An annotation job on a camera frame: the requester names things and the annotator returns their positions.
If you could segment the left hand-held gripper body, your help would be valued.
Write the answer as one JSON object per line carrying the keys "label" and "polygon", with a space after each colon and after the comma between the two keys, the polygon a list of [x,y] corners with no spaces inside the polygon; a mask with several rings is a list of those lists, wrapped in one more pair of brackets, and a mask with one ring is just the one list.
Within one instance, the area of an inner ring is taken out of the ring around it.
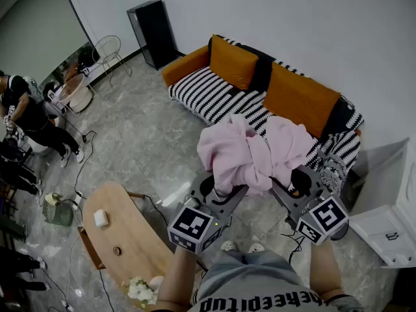
{"label": "left hand-held gripper body", "polygon": [[204,252],[229,226],[232,206],[231,197],[209,195],[207,202],[200,202],[185,196],[167,228],[170,242],[194,254]]}

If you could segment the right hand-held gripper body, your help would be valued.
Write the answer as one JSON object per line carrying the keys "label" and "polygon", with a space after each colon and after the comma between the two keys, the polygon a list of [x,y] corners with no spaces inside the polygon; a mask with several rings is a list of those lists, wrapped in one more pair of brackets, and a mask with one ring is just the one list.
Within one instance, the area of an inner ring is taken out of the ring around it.
{"label": "right hand-held gripper body", "polygon": [[349,219],[339,197],[320,188],[311,196],[304,196],[296,210],[288,212],[287,221],[293,230],[318,246]]}

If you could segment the pink cloth garment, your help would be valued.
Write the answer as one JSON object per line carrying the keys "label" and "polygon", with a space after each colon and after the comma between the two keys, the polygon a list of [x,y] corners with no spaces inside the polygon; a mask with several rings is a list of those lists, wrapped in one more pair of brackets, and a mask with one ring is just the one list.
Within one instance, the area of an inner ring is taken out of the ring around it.
{"label": "pink cloth garment", "polygon": [[306,164],[315,140],[304,125],[270,116],[265,127],[261,136],[242,114],[230,114],[202,130],[197,152],[220,195],[239,185],[261,194],[272,188],[273,179],[289,187],[292,171]]}

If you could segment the orange sofa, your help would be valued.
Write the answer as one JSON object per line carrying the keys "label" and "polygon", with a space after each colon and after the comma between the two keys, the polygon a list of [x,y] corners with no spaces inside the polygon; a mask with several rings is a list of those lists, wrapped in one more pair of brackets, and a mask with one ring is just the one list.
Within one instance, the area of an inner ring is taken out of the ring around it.
{"label": "orange sofa", "polygon": [[162,77],[170,98],[208,124],[241,114],[261,136],[271,116],[304,125],[313,138],[306,165],[332,192],[340,192],[358,157],[363,123],[362,115],[340,93],[220,35],[171,63]]}

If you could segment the person's left forearm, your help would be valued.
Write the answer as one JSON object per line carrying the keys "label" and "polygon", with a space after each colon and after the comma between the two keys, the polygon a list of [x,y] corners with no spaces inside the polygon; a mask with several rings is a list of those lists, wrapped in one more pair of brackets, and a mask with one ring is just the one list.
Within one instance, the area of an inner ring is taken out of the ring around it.
{"label": "person's left forearm", "polygon": [[159,289],[156,310],[187,312],[194,286],[198,256],[180,246],[175,250],[172,265]]}

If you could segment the person's right forearm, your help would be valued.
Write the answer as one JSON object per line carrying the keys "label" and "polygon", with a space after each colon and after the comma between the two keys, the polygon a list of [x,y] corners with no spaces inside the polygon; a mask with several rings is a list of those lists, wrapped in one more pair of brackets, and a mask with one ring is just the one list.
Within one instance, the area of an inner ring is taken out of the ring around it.
{"label": "person's right forearm", "polygon": [[309,286],[324,301],[344,294],[341,272],[331,240],[325,240],[321,245],[311,247]]}

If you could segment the grey fuzzy striped pillow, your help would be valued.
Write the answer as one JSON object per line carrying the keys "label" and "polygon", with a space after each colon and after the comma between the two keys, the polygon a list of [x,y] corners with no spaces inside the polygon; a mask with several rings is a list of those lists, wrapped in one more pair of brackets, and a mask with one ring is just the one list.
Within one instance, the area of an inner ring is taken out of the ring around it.
{"label": "grey fuzzy striped pillow", "polygon": [[320,164],[318,166],[318,175],[323,185],[331,194],[340,196],[347,176],[346,164],[334,154],[320,154]]}

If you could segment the white cabinet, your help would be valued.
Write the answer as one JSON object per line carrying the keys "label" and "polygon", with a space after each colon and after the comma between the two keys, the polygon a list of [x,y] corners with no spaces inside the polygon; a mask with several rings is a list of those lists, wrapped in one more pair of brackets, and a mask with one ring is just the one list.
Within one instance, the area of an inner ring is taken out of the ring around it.
{"label": "white cabinet", "polygon": [[385,268],[416,267],[415,139],[365,176],[349,222]]}

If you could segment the wooden coffee table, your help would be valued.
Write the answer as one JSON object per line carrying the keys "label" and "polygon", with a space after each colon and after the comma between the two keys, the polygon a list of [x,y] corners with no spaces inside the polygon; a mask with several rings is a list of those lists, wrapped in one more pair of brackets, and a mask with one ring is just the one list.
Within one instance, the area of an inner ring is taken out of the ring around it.
{"label": "wooden coffee table", "polygon": [[[136,207],[133,197],[141,198],[114,182],[93,191],[83,205],[83,226],[78,228],[84,247],[97,270],[106,270],[119,288],[138,276],[149,283],[165,275],[173,253]],[[108,226],[96,227],[94,213],[104,209]],[[114,255],[113,248],[122,250]]]}

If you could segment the white flower bouquet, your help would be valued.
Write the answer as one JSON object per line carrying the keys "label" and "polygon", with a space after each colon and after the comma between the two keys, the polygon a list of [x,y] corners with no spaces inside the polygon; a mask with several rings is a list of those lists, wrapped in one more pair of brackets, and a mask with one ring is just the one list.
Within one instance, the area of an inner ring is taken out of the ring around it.
{"label": "white flower bouquet", "polygon": [[157,283],[148,284],[142,278],[135,276],[129,281],[124,281],[122,289],[130,299],[138,300],[142,308],[147,305],[155,305],[157,302],[159,291]]}

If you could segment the person's grey printed t-shirt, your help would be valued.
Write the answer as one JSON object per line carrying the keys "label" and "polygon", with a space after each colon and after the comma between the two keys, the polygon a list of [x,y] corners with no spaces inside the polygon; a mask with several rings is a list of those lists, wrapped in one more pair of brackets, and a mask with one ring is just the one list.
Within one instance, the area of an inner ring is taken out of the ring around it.
{"label": "person's grey printed t-shirt", "polygon": [[353,296],[324,300],[303,285],[265,274],[213,278],[198,293],[188,312],[364,312]]}

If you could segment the white tissue box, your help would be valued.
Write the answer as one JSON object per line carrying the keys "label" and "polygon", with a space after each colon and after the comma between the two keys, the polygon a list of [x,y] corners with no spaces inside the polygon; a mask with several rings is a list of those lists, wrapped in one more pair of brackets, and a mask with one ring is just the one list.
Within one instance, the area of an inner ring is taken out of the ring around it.
{"label": "white tissue box", "polygon": [[98,209],[95,213],[94,213],[94,223],[96,225],[96,227],[98,228],[103,228],[105,226],[108,226],[109,224],[109,219],[107,217],[107,213],[104,209]]}

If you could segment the white round drum stool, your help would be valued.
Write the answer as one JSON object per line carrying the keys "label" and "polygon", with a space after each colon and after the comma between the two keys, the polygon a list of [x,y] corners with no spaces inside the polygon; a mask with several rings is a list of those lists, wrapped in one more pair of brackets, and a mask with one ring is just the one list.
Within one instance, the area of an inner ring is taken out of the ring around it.
{"label": "white round drum stool", "polygon": [[69,106],[75,113],[84,110],[92,100],[92,92],[88,87],[79,88],[72,95]]}

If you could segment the tall black cabinet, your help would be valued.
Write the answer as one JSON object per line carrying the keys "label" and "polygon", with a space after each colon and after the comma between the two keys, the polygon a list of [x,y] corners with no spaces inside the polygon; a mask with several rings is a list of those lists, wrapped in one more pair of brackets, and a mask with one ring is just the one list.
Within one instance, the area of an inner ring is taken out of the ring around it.
{"label": "tall black cabinet", "polygon": [[177,49],[163,1],[147,1],[126,12],[148,65],[160,70],[184,56]]}

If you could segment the round pink side table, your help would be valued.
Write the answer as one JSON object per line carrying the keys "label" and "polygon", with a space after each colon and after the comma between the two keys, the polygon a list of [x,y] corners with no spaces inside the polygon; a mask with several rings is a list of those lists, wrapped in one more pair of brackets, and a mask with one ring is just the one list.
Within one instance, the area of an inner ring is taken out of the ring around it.
{"label": "round pink side table", "polygon": [[79,88],[88,87],[92,92],[92,99],[96,96],[95,90],[90,85],[90,79],[83,73],[70,79],[62,88],[58,95],[58,102],[70,109],[69,102],[72,94]]}

